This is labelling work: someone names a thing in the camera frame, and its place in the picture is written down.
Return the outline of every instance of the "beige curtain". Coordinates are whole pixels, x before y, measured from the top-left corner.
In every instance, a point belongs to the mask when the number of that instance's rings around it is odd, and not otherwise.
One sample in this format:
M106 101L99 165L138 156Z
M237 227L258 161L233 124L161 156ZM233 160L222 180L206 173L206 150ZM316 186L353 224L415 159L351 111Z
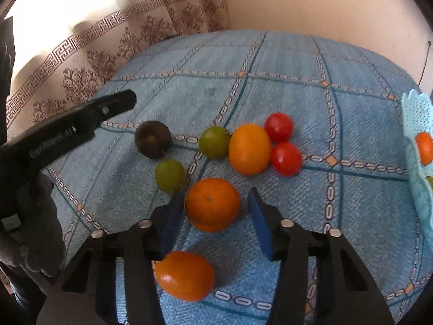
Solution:
M90 99L168 36L229 28L224 0L17 0L8 138Z

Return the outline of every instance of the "metal screw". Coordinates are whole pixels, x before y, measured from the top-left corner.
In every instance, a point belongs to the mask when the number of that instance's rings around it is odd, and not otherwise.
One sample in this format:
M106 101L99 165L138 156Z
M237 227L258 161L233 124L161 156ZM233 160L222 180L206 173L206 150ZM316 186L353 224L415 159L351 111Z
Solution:
M329 230L329 234L332 236L332 237L340 237L341 236L341 231L338 229L338 228L331 228L330 230Z
M281 220L281 225L282 225L282 227L290 228L290 227L293 227L295 225L295 223L290 219L284 219L284 220Z
M141 220L138 223L138 227L140 227L140 228L149 228L149 227L151 227L151 225L152 225L152 221L150 221L150 220Z
M101 238L103 235L104 235L104 231L102 230L95 230L91 234L92 238Z

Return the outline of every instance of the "denim fabric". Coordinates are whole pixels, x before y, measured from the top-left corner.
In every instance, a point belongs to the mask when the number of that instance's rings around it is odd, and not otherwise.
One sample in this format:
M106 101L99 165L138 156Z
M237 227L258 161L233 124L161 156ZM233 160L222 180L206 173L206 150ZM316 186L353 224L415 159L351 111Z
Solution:
M57 190L68 247L67 263L95 228L117 232L149 217L169 196L157 189L157 161L137 152L134 132L146 120L167 124L175 136L167 153L188 170L190 185L205 177L229 180L242 197L238 221L221 233L183 223L176 249L206 257L215 289L203 302L179 301L159 289L167 324L264 324L278 263L261 254L246 196L263 200L303 227L339 228L369 268L398 320L433 269L405 171L399 101L417 89L391 61L356 46L321 38L259 31L227 31L170 39L130 60L97 94L123 89L137 105L97 129L96 137L47 168ZM291 141L304 154L291 178L272 168L254 177L228 160L209 161L198 137L213 123L230 131L262 125L275 111L295 123ZM307 317L315 306L310 265ZM127 319L122 262L117 265L118 316Z

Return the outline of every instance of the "wall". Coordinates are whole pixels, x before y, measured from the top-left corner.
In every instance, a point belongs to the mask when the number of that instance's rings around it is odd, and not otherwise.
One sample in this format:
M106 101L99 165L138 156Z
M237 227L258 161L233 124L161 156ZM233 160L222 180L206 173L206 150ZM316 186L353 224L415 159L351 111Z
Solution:
M413 0L226 0L232 29L314 34L359 45L404 68L418 83L433 32ZM421 83L433 88L433 52Z

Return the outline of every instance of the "orange tomato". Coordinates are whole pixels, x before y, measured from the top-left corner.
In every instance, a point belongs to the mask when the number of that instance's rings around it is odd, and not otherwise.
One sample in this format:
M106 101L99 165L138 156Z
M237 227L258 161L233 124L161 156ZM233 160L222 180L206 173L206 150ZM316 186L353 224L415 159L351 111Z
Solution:
M188 192L185 211L194 227L203 232L219 232L235 222L240 204L239 193L229 182L206 178Z
M251 123L240 126L229 144L232 167L244 176L254 176L269 165L271 141L266 131Z
M419 157L423 165L428 165L433 161L433 140L427 132L420 132L415 137L418 145Z
M155 264L155 278L161 288L187 302L205 298L215 284L215 270L202 256L173 251Z

